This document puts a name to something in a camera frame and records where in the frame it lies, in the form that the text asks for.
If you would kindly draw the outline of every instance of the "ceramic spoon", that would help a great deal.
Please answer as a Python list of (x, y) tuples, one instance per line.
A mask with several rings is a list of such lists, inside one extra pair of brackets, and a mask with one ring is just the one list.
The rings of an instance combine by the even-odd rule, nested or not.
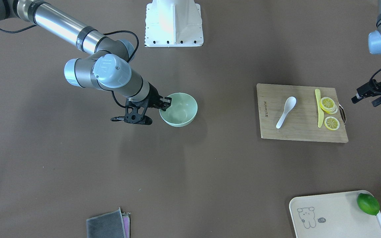
[(283, 114), (281, 115), (280, 119), (278, 120), (277, 125), (275, 125), (275, 127), (277, 129), (281, 128), (281, 125), (283, 124), (284, 119), (286, 118), (286, 116), (290, 112), (290, 110), (292, 110), (293, 107), (295, 107), (295, 104), (296, 104), (296, 98), (295, 97), (289, 97), (286, 99), (286, 102), (284, 103)]

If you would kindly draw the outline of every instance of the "green lime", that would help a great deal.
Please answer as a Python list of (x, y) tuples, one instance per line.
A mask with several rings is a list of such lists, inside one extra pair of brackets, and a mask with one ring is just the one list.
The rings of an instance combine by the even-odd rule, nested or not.
[(377, 199), (370, 194), (360, 193), (357, 198), (357, 203), (363, 212), (373, 216), (376, 216), (380, 210)]

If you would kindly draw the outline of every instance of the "green bowl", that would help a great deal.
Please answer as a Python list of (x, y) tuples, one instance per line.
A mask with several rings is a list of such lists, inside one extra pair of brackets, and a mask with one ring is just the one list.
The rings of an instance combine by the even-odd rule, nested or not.
[(191, 123), (198, 111), (196, 100), (186, 93), (174, 93), (168, 96), (171, 98), (171, 106), (166, 111), (160, 110), (161, 118), (174, 127), (184, 127)]

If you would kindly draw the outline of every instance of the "lemon slice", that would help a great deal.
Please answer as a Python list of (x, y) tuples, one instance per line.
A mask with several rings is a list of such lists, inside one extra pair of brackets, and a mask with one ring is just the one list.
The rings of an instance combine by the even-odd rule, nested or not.
[(324, 125), (330, 131), (336, 131), (339, 129), (340, 123), (336, 117), (328, 116), (324, 119)]
[(337, 111), (339, 111), (339, 108), (336, 107), (336, 105), (335, 105), (335, 109), (334, 109), (334, 111), (333, 111), (333, 112), (327, 112), (327, 113), (328, 113), (328, 114), (335, 114), (335, 113), (337, 113)]
[(337, 106), (334, 103), (333, 99), (329, 97), (324, 97), (320, 99), (320, 107), (327, 113), (333, 112), (336, 110)]

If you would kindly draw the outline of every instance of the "blue joint cap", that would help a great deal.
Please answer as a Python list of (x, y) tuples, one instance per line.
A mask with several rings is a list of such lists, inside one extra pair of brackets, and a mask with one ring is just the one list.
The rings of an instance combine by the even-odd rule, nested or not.
[(130, 56), (132, 55), (132, 53), (133, 53), (133, 51), (135, 50), (135, 48), (133, 47), (133, 45), (131, 44), (131, 42), (128, 41), (128, 40), (126, 40), (126, 39), (121, 39), (121, 40), (119, 40), (119, 41), (122, 42), (123, 45), (126, 47), (126, 49), (127, 49), (127, 53), (128, 53), (128, 55), (129, 55), (129, 58), (130, 58)]
[(124, 59), (106, 54), (95, 63), (93, 74), (102, 85), (116, 89), (130, 81), (132, 68)]
[(368, 49), (370, 54), (381, 54), (381, 34), (378, 30), (368, 35)]
[(76, 64), (77, 59), (71, 59), (67, 61), (64, 66), (64, 76), (65, 79), (73, 86), (82, 87), (77, 81), (76, 73), (74, 72), (74, 65)]

